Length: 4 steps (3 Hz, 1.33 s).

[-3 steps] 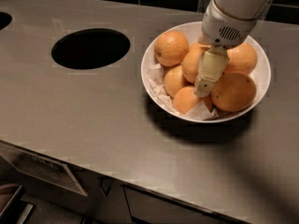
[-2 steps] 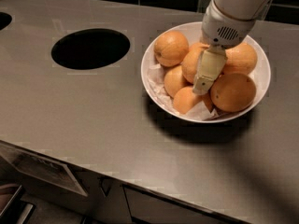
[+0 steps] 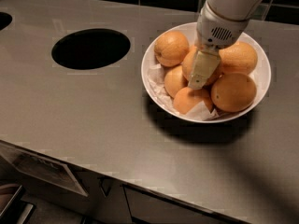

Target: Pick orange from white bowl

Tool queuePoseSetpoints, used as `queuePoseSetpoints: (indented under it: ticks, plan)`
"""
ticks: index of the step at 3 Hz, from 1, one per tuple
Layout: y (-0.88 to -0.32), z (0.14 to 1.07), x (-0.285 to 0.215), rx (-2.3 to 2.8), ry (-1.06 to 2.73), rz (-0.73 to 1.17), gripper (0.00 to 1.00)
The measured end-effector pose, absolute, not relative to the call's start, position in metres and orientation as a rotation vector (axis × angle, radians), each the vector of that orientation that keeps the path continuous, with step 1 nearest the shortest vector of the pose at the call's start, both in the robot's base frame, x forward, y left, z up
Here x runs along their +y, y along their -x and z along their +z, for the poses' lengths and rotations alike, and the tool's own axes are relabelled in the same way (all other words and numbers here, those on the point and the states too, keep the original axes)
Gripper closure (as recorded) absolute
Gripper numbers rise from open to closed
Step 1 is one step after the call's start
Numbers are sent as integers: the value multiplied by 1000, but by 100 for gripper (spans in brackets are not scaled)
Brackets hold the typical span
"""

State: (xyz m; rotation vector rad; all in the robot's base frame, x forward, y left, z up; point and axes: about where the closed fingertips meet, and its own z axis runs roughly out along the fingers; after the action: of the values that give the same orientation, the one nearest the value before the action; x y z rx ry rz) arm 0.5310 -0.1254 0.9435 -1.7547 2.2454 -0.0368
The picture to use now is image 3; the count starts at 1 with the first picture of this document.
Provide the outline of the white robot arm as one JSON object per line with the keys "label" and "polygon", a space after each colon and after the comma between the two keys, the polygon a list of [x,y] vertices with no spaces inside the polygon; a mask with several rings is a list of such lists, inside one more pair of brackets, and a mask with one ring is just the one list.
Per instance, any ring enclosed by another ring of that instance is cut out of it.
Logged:
{"label": "white robot arm", "polygon": [[197,20],[197,44],[188,86],[206,85],[221,62],[220,49],[232,46],[263,0],[206,0]]}

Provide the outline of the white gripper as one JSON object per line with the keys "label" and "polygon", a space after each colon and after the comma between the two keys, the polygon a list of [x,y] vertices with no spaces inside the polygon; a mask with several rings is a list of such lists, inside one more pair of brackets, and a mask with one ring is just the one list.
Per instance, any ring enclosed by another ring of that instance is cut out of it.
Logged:
{"label": "white gripper", "polygon": [[221,62],[218,49],[232,46],[241,36],[249,21],[231,21],[216,14],[205,1],[197,20],[197,36],[204,46],[195,52],[188,86],[200,90]]}

